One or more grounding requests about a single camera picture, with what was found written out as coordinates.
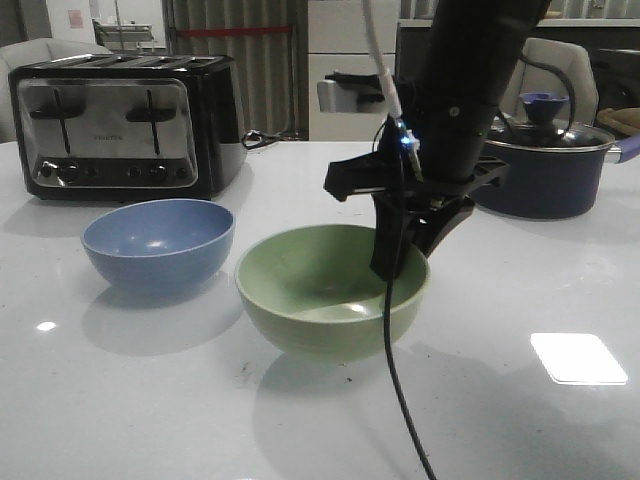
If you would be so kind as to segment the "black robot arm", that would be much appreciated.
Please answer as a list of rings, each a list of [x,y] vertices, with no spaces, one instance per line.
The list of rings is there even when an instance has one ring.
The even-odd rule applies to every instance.
[[[414,245],[430,255],[473,212],[470,194],[497,185],[505,163],[483,160],[484,142],[521,50],[546,1],[441,1],[420,70],[407,82],[384,66],[372,18],[362,11],[388,114],[378,146],[332,162],[324,188],[345,201],[371,194],[376,216],[371,267],[389,277]]]

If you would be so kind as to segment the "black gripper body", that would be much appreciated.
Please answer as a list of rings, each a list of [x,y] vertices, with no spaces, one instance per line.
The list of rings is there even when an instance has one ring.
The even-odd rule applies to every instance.
[[[415,246],[430,256],[439,243],[475,206],[470,194],[483,186],[500,186],[509,166],[494,157],[480,158],[471,176],[462,183],[415,178],[409,161],[382,151],[367,153],[329,164],[324,189],[344,202],[352,195],[392,193],[402,195],[410,221],[406,230],[408,247]]]

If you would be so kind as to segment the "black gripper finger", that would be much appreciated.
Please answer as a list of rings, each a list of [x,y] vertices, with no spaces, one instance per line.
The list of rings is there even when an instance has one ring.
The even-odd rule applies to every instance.
[[[392,193],[376,193],[372,198],[376,225],[370,267],[381,279],[395,279],[404,268],[408,251],[410,217],[405,198]]]

